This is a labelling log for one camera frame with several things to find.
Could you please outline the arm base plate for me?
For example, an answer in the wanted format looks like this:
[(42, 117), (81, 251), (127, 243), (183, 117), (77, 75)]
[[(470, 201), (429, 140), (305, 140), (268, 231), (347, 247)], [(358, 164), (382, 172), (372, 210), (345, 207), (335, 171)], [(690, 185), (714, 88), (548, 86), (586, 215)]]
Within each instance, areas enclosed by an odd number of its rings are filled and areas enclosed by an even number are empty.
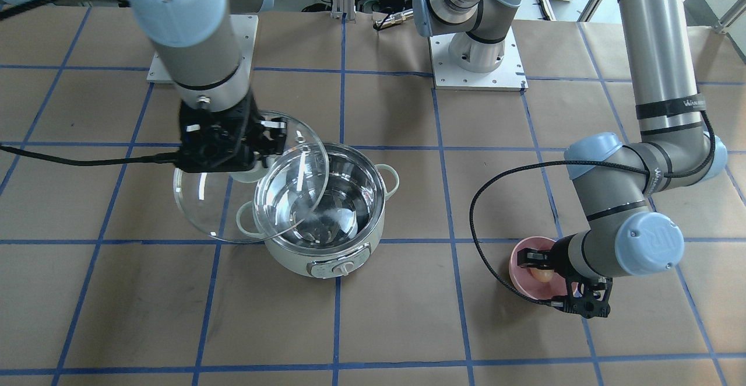
[(160, 46), (152, 58), (146, 80), (155, 84), (176, 81), (189, 86), (217, 83), (233, 70), (249, 78), (258, 32), (259, 16), (231, 15), (212, 36), (184, 48)]
[(496, 44), (466, 33), (431, 36), (428, 42), (436, 89), (518, 92), (529, 86), (512, 28)]

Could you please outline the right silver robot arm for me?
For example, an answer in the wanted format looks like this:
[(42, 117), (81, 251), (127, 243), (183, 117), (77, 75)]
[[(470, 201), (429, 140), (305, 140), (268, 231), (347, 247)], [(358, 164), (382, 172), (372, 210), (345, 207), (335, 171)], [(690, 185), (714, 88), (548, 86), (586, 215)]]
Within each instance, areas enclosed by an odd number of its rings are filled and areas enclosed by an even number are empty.
[(230, 173), (242, 183), (262, 178), (286, 132), (259, 114), (231, 16), (273, 0), (128, 1), (181, 97), (176, 168)]

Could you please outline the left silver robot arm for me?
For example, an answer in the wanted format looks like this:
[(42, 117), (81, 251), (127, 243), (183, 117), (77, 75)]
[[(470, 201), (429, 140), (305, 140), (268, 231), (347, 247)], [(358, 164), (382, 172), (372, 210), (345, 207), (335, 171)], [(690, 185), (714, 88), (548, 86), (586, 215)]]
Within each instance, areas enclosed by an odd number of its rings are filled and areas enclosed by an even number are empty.
[(714, 178), (727, 163), (695, 79), (683, 1), (617, 2), (641, 141), (625, 145), (605, 132), (565, 150), (589, 230), (548, 251), (517, 251), (517, 267), (552, 270), (564, 279), (671, 269), (683, 256), (683, 235), (668, 216), (650, 210), (648, 198)]

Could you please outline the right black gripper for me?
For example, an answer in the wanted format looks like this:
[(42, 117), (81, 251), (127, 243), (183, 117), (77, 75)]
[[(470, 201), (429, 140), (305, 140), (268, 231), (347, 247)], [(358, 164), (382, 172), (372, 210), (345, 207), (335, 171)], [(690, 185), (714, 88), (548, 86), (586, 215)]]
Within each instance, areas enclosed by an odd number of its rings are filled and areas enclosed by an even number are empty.
[(222, 111), (181, 102), (180, 141), (175, 166), (185, 173), (239, 173), (268, 169), (287, 141), (288, 119), (260, 111), (252, 93)]

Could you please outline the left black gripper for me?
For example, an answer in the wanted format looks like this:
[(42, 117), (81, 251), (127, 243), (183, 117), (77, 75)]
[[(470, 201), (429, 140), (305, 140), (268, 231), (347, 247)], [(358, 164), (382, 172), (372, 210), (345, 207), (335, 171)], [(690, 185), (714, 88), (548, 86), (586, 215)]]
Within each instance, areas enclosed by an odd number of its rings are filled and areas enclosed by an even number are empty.
[(518, 251), (519, 262), (546, 262), (548, 265), (534, 263), (519, 264), (524, 270), (556, 272), (563, 279), (576, 279), (578, 272), (572, 266), (569, 258), (569, 245), (575, 236), (567, 236), (557, 240), (550, 250), (534, 250), (523, 248)]

